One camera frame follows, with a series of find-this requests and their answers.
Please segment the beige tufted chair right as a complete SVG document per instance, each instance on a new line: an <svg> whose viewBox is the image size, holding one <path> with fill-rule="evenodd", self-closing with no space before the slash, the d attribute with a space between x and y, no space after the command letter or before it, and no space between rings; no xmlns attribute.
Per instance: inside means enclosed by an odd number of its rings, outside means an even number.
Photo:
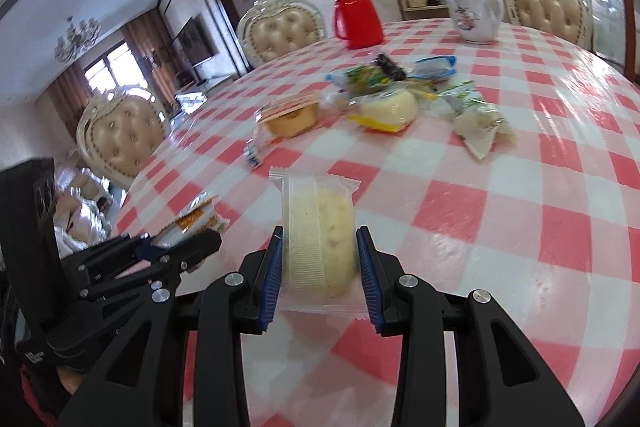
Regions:
<svg viewBox="0 0 640 427"><path fill-rule="evenodd" d="M504 0L512 24L535 28L576 44L591 46L591 0Z"/></svg>

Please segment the blue clear snack packet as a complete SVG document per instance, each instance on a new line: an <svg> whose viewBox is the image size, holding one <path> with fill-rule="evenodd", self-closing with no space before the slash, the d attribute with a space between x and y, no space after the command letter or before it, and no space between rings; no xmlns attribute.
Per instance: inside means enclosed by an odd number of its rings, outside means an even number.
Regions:
<svg viewBox="0 0 640 427"><path fill-rule="evenodd" d="M409 76L420 80L442 81L456 72L457 57L454 55L437 55L421 58L416 61Z"/></svg>

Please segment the beige tufted chair left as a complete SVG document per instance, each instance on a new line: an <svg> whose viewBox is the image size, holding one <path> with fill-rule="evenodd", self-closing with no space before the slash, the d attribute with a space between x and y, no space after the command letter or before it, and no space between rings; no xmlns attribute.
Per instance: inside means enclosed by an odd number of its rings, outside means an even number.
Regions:
<svg viewBox="0 0 640 427"><path fill-rule="evenodd" d="M165 107L142 88L93 95L76 128L82 159L98 176L128 190L170 132Z"/></svg>

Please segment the red checkered tablecloth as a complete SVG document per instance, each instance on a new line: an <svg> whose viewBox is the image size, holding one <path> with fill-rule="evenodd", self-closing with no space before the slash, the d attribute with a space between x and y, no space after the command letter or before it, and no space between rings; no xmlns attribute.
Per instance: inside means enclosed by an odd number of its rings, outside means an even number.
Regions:
<svg viewBox="0 0 640 427"><path fill-rule="evenodd" d="M639 91L596 56L506 25L470 46L446 20L385 27L402 66L457 57L512 126L516 144L475 160L442 119L379 134L341 119L276 148L265 166L243 156L264 104L330 92L332 70L367 62L329 39L262 66L214 94L134 181L119 232L154 234L202 192L229 228L220 253L186 277L200 291L262 247L281 217L269 168L359 183L356 219L376 246L441 291L484 288L533 341L588 425L612 407L639 361Z"/></svg>

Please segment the pale rectangular cake packet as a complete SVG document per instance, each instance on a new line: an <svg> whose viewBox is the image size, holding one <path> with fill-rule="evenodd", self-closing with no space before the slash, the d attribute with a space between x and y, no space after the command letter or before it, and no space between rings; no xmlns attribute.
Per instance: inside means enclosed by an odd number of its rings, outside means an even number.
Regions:
<svg viewBox="0 0 640 427"><path fill-rule="evenodd" d="M272 167L281 192L285 311L362 319L354 195L358 180Z"/></svg>

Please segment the small orange white snack packet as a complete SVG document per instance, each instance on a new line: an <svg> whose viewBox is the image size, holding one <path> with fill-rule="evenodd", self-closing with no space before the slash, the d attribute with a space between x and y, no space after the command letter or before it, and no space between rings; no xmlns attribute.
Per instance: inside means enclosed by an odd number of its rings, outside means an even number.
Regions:
<svg viewBox="0 0 640 427"><path fill-rule="evenodd" d="M151 244L160 248L172 248L206 230L224 233L230 221L218 213L217 202L218 196L209 191L196 196L174 220L153 237Z"/></svg>

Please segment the beige pastry packet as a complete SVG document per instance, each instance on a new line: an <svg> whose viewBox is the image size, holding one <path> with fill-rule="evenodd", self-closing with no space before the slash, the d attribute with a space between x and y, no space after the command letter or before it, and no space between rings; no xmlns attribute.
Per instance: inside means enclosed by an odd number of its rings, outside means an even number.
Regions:
<svg viewBox="0 0 640 427"><path fill-rule="evenodd" d="M495 144L518 143L511 125L492 106L472 106L452 120L454 132L462 140L471 155L483 160Z"/></svg>

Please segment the green white snack packet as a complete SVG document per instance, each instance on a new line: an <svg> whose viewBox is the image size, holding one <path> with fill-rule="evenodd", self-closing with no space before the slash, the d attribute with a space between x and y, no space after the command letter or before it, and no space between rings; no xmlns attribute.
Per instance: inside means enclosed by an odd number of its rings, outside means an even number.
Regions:
<svg viewBox="0 0 640 427"><path fill-rule="evenodd" d="M436 98L430 105L430 111L438 117L454 118L467 109L485 105L484 96L477 90L473 80L447 84L436 91Z"/></svg>

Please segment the dark chocolate snack packet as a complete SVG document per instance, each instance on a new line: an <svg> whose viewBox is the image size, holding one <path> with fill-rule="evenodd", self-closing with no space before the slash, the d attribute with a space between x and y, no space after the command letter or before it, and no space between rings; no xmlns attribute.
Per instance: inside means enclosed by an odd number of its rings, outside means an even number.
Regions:
<svg viewBox="0 0 640 427"><path fill-rule="evenodd" d="M392 81L402 81L407 78L406 72L384 53L378 54L375 65Z"/></svg>

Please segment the red thermos jug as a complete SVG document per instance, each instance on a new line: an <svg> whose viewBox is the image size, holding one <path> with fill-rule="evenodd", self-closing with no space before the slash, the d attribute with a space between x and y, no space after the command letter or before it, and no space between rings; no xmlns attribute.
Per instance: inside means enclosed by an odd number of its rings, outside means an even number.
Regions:
<svg viewBox="0 0 640 427"><path fill-rule="evenodd" d="M382 23L371 0L334 0L333 26L334 34L350 50L384 41Z"/></svg>

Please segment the chandelier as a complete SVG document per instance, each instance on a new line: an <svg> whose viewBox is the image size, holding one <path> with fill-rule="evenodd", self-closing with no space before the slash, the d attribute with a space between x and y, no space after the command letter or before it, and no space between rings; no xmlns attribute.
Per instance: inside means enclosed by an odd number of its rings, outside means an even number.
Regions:
<svg viewBox="0 0 640 427"><path fill-rule="evenodd" d="M94 18L74 23L73 17L66 18L67 28L64 36L58 37L54 48L54 57L60 63L75 62L98 41L101 26Z"/></svg>

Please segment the white floral teapot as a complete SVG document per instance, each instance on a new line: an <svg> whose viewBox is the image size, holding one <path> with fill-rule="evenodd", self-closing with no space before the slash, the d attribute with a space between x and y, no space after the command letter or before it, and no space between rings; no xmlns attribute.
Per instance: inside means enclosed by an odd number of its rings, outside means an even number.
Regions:
<svg viewBox="0 0 640 427"><path fill-rule="evenodd" d="M466 42L497 40L504 12L503 0L444 0L454 32Z"/></svg>

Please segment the beige tufted chair middle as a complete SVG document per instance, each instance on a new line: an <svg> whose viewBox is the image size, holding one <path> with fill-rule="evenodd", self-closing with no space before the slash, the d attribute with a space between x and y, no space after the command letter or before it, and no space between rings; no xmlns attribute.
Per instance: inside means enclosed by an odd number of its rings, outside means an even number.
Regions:
<svg viewBox="0 0 640 427"><path fill-rule="evenodd" d="M326 38L320 10L308 0L257 0L236 28L248 64L257 68Z"/></svg>

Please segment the white tv cabinet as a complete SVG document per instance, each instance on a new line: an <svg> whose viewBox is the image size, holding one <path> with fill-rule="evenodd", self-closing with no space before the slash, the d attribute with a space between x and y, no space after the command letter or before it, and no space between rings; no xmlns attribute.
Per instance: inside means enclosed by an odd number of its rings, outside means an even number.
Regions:
<svg viewBox="0 0 640 427"><path fill-rule="evenodd" d="M205 104L215 92L222 87L228 86L235 79L236 76L234 74L215 76L201 83L191 82L186 87L179 89L175 93L177 107L172 111L172 116L176 116L179 113L192 114Z"/></svg>

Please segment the round yellow bread packet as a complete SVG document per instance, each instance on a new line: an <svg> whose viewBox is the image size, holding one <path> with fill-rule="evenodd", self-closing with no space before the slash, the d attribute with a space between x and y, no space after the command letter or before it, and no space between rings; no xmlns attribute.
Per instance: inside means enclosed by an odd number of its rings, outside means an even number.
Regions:
<svg viewBox="0 0 640 427"><path fill-rule="evenodd" d="M357 96L349 102L348 118L358 126L385 133L398 133L416 120L419 103L406 88Z"/></svg>

